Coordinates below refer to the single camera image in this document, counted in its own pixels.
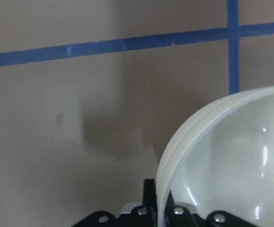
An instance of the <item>white bowl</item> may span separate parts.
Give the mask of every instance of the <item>white bowl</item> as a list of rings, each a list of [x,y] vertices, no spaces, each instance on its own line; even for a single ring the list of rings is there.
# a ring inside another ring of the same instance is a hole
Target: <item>white bowl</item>
[[[195,113],[170,140],[156,181],[159,227],[170,190],[202,218],[224,210],[274,226],[274,87],[228,96]]]

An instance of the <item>screw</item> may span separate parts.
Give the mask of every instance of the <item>screw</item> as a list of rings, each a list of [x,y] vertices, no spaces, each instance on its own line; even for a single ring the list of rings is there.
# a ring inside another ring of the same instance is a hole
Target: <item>screw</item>
[[[224,223],[226,221],[226,218],[224,215],[222,214],[216,214],[213,216],[213,219],[215,222],[218,222],[218,223]]]
[[[182,207],[175,207],[174,208],[174,213],[177,214],[177,215],[181,215],[184,213],[184,210]]]
[[[98,219],[98,222],[100,223],[106,223],[108,222],[109,220],[109,217],[108,216],[101,216],[99,219]]]
[[[142,208],[138,209],[137,212],[139,215],[146,215],[147,214],[146,207],[142,207]]]

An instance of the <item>gray wall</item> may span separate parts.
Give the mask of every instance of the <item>gray wall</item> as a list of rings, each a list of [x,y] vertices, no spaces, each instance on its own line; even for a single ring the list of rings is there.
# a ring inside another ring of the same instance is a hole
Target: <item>gray wall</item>
[[[274,22],[274,1],[239,8]],[[0,1],[0,52],[226,26],[225,0]],[[241,40],[240,82],[274,85],[274,35]],[[0,227],[118,215],[228,83],[226,40],[0,67]]]

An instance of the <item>blue tape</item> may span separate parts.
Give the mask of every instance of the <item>blue tape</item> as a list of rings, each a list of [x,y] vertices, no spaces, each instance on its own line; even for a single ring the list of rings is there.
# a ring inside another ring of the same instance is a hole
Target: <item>blue tape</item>
[[[228,17],[228,59],[230,94],[239,92],[239,19],[238,0],[227,1]]]
[[[33,50],[0,53],[0,66],[88,56],[102,53],[140,50],[170,45],[191,44],[227,38],[228,31],[226,28],[216,28],[83,44],[61,45]]]
[[[240,37],[274,34],[274,23],[245,25],[240,27]]]

